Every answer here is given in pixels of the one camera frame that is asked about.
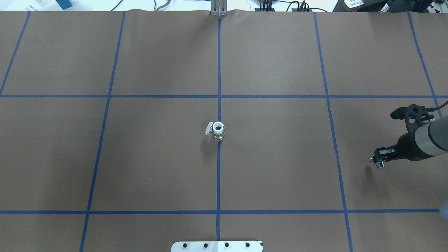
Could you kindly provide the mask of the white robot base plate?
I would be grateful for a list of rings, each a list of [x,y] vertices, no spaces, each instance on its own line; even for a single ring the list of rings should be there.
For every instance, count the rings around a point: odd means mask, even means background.
[[[175,242],[171,252],[263,252],[261,241],[184,241]]]

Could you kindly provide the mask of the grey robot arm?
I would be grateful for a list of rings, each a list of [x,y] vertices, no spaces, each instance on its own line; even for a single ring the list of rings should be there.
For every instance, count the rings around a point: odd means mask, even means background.
[[[399,137],[390,147],[379,147],[374,151],[370,163],[383,168],[386,162],[400,159],[417,162],[448,152],[447,117],[419,126],[411,123],[408,132]]]

